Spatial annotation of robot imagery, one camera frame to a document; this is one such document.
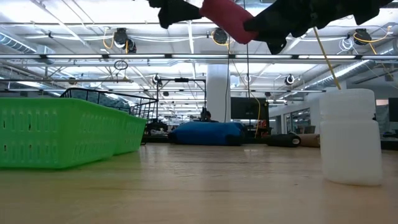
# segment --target black monitor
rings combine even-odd
[[[261,105],[260,120],[268,120],[268,102],[258,98]],[[258,119],[259,103],[254,98],[231,97],[231,119]]]
[[[398,98],[388,99],[388,110],[391,122],[398,122]]]

